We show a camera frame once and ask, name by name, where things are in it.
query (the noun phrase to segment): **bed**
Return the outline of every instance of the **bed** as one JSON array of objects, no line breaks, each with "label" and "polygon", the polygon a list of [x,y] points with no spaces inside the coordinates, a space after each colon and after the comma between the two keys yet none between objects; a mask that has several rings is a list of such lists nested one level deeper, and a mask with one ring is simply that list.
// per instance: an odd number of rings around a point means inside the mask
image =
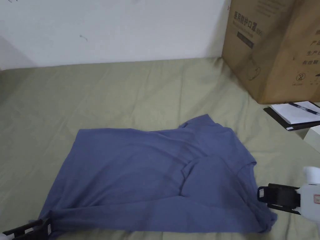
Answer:
[{"label": "bed", "polygon": [[[81,128],[177,128],[208,113],[257,161],[258,186],[300,186],[320,155],[263,111],[221,58],[84,64],[0,72],[0,231],[38,218]],[[315,239],[315,224],[276,211],[267,234],[92,229],[59,239]]]}]

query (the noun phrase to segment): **wall mark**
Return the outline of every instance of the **wall mark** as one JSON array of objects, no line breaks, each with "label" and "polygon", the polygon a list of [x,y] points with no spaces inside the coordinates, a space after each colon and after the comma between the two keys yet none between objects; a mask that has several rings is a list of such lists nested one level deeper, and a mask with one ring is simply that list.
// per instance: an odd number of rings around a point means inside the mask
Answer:
[{"label": "wall mark", "polygon": [[79,37],[82,37],[82,38],[84,38],[86,41],[88,41],[88,39],[87,39],[86,37],[82,36],[81,34],[79,35]]}]

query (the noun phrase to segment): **black clipboard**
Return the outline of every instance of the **black clipboard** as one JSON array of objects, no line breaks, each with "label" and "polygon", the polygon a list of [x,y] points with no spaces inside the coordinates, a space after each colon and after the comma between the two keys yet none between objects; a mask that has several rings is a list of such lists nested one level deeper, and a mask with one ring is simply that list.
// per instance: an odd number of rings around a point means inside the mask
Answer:
[{"label": "black clipboard", "polygon": [[320,121],[308,122],[308,123],[297,123],[297,124],[289,124],[287,123],[280,115],[278,115],[272,108],[267,107],[263,109],[266,113],[268,113],[273,119],[275,119],[281,126],[283,126],[287,131],[295,131],[299,129],[305,129],[310,127],[315,127],[320,125]]}]

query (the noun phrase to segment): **sticker label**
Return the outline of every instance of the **sticker label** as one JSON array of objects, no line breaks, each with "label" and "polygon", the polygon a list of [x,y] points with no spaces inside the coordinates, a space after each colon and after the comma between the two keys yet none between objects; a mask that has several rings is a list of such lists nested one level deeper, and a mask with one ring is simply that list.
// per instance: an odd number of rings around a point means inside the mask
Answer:
[{"label": "sticker label", "polygon": [[259,197],[264,197],[264,189],[259,190]]},{"label": "sticker label", "polygon": [[320,204],[320,195],[313,195],[313,201],[316,204]]},{"label": "sticker label", "polygon": [[51,234],[51,224],[48,225],[48,236]]},{"label": "sticker label", "polygon": [[28,232],[32,232],[33,231],[33,228],[28,228],[26,230],[24,230],[24,234],[28,233]]}]

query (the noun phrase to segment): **white wall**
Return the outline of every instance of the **white wall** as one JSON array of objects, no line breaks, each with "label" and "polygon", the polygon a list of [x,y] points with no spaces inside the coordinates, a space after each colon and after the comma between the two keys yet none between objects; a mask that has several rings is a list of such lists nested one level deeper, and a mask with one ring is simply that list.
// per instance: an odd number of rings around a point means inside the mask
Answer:
[{"label": "white wall", "polygon": [[231,0],[11,1],[1,69],[220,56]]}]

